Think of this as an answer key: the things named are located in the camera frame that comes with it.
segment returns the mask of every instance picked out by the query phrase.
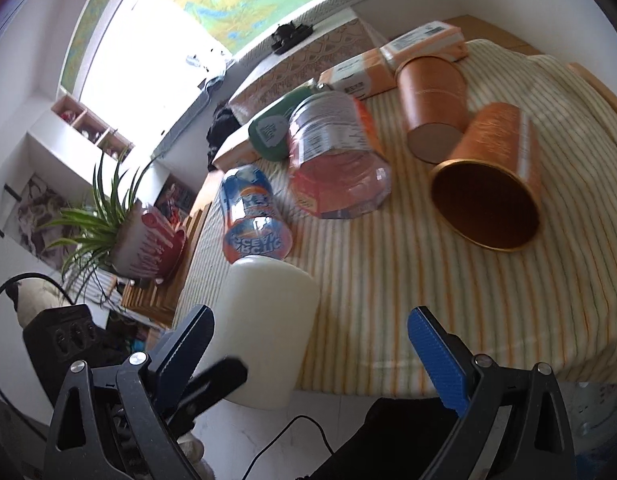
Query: potted plant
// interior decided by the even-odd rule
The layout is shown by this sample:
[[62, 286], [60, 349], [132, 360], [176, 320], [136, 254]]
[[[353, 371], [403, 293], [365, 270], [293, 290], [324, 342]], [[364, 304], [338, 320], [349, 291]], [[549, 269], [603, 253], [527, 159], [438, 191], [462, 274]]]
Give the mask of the potted plant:
[[131, 180], [130, 187], [120, 197], [120, 175], [123, 156], [115, 165], [111, 195], [106, 196], [102, 178], [104, 153], [98, 168], [93, 169], [93, 204], [81, 208], [64, 208], [60, 218], [48, 224], [75, 226], [78, 234], [59, 238], [49, 247], [75, 246], [64, 261], [62, 280], [68, 288], [81, 281], [77, 296], [84, 290], [97, 269], [112, 271], [131, 279], [164, 280], [173, 272], [184, 249], [186, 233], [175, 229], [152, 205], [142, 205], [137, 199], [140, 183], [152, 161]]

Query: white floor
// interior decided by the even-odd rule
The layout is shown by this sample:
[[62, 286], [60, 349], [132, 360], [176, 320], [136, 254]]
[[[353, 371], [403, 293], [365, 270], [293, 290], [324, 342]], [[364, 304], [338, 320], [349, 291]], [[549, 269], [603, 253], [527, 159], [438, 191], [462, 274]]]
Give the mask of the white floor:
[[[197, 418], [193, 433], [204, 443], [204, 458], [217, 480], [241, 480], [255, 455], [294, 416], [317, 420], [337, 449], [362, 425], [376, 399], [294, 392], [288, 408], [275, 412], [222, 400]], [[300, 419], [258, 459], [248, 480], [294, 480], [313, 473], [328, 457], [317, 427]]]

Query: wooden slat stand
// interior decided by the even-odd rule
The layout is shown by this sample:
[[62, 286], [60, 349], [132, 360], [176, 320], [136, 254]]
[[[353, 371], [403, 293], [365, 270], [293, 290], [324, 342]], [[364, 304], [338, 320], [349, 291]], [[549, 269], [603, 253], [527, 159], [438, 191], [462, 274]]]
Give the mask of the wooden slat stand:
[[167, 328], [171, 327], [177, 302], [191, 268], [192, 256], [200, 239], [200, 234], [202, 234], [209, 208], [210, 204], [207, 204], [203, 210], [196, 211], [184, 221], [186, 243], [182, 261], [175, 274], [161, 285], [156, 285], [155, 282], [152, 282], [147, 288], [127, 285], [122, 295], [122, 306], [124, 308], [149, 317], [154, 322]]

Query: transparent plastic container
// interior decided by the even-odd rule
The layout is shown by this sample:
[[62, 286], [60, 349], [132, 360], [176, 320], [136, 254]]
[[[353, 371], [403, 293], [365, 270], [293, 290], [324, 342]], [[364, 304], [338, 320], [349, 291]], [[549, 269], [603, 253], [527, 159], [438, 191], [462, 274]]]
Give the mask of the transparent plastic container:
[[220, 187], [224, 215], [224, 256], [233, 262], [258, 254], [283, 260], [293, 236], [273, 201], [271, 184], [258, 167], [249, 165], [226, 172]]
[[290, 118], [290, 188], [318, 218], [355, 218], [391, 193], [391, 166], [373, 118], [356, 98], [329, 91], [304, 100]]

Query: silver screw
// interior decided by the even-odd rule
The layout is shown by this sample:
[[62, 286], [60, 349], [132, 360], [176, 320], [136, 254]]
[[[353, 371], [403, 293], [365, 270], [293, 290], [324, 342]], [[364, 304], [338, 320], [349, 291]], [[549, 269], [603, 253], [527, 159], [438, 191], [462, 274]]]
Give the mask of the silver screw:
[[553, 373], [553, 368], [548, 363], [538, 363], [538, 372], [542, 375], [551, 375]]
[[583, 422], [580, 424], [580, 427], [577, 428], [577, 434], [579, 436], [585, 436], [589, 431], [591, 431], [591, 424], [588, 422]]
[[480, 368], [489, 368], [493, 364], [493, 360], [486, 354], [477, 354], [475, 364]]
[[128, 362], [134, 366], [141, 365], [144, 361], [146, 361], [146, 354], [144, 352], [135, 352], [135, 354], [128, 358]]
[[82, 360], [79, 361], [75, 361], [73, 364], [71, 364], [70, 366], [70, 370], [74, 373], [74, 374], [78, 374], [80, 373], [84, 368], [86, 367], [86, 363]]

